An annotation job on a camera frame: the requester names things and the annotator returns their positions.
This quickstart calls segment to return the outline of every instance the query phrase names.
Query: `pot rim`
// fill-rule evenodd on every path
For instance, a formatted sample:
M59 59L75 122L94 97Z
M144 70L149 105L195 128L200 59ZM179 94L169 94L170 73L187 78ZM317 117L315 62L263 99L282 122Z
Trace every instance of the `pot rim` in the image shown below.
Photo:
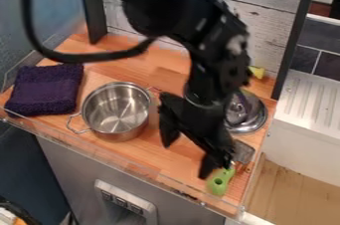
M126 86L126 87L133 87L139 91L141 91L146 97L147 97L147 100L148 100L148 103L147 103L147 116L146 118L140 123L140 124L137 124L135 127L131 128L131 129L128 129L128 130L125 130L125 131L120 131L120 132L107 132L107 131L102 131L102 130L98 130L98 129L95 129L94 127L92 127L92 125L88 122L86 116L85 116L85 107L86 107L86 104L90 101L90 99L92 97L94 97L96 94L100 93L102 90L105 90L107 88L115 88L115 87L119 87L119 86ZM141 126L145 125L145 123L147 122L148 118L149 118L149 108L150 108L150 105L151 105L151 96L149 95L149 93L142 87L139 87L137 84L135 83L132 83L132 82L112 82L112 83L108 83L108 84L105 84L97 89L95 89L94 91L92 91L84 100L83 104L82 104L82 118L83 120L85 121L85 123L89 126L89 128L93 131L96 131L96 132L99 132L99 133L104 133L104 134L112 134L112 135L117 135L117 134L123 134L123 133L127 133L127 132L132 132L134 130L137 130L139 129Z

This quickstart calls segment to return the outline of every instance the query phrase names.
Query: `gray cabinet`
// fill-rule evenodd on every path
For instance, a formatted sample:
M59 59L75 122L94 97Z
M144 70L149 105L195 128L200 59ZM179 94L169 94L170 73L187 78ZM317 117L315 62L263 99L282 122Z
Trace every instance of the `gray cabinet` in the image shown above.
M151 202L159 225L223 225L225 218L205 207L113 169L64 146L39 139L69 203L80 223L106 223L106 210L96 195L95 182L104 181Z

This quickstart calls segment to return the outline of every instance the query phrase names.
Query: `pot handle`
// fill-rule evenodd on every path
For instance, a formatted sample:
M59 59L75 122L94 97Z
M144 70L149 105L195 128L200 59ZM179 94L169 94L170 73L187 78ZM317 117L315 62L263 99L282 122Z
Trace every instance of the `pot handle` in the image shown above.
M76 116L79 116L79 115L81 115L81 114L82 114L81 112L78 112L78 113L75 113L75 114L70 115L69 118L68 118L68 121L67 121L67 128L68 128L70 131L72 131L73 133L81 134L81 133L85 133L85 132L91 131L90 128L83 129L83 130L81 130L81 131L77 131L77 130L75 130L74 128L72 128L72 127L70 126L72 118L73 118L73 117L76 117Z

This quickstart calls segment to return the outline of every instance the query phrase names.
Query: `black cable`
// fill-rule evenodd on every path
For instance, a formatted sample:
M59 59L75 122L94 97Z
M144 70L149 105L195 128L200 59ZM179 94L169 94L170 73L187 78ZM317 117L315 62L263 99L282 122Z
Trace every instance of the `black cable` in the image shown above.
M34 49L36 49L43 56L57 62L62 63L102 62L134 57L144 53L147 50L147 48L156 40L154 38L148 38L131 49L118 52L94 53L94 54L60 53L44 47L37 38L37 35L33 27L32 0L21 0L21 12L26 35L29 41L32 43Z

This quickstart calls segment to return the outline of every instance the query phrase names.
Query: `wooden floor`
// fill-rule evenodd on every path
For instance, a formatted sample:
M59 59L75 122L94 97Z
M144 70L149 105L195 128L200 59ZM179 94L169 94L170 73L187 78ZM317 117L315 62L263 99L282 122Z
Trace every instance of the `wooden floor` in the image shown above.
M339 187L268 160L258 175L248 204L251 214L278 225L340 224Z

